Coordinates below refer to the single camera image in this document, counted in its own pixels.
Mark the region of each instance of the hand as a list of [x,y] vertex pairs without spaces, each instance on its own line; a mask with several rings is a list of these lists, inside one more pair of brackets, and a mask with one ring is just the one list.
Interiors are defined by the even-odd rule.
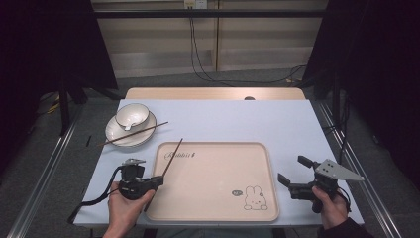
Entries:
[[312,192],[322,201],[321,219],[325,230],[338,226],[347,220],[346,202],[342,197],[336,195],[332,201],[325,191],[316,186],[312,187]]
[[140,199],[129,200],[121,195],[118,190],[118,182],[111,184],[111,191],[108,200],[109,226],[103,238],[124,237],[135,225],[137,218],[142,213],[143,207],[155,195],[154,190],[149,190]]

